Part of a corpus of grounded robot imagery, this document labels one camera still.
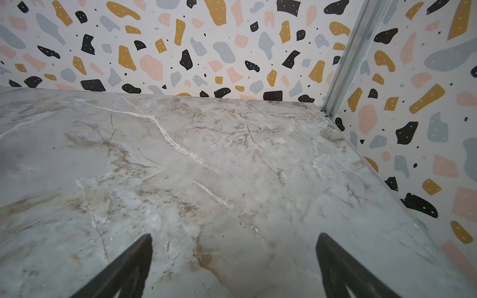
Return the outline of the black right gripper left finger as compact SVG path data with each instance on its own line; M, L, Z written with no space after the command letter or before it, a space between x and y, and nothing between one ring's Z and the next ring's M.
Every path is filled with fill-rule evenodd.
M152 264L152 255L152 236L146 233L72 296L141 298Z

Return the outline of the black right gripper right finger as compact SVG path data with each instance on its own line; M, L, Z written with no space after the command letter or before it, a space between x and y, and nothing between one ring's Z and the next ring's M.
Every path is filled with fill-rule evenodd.
M398 295L332 237L321 233L316 255L328 298L397 298Z

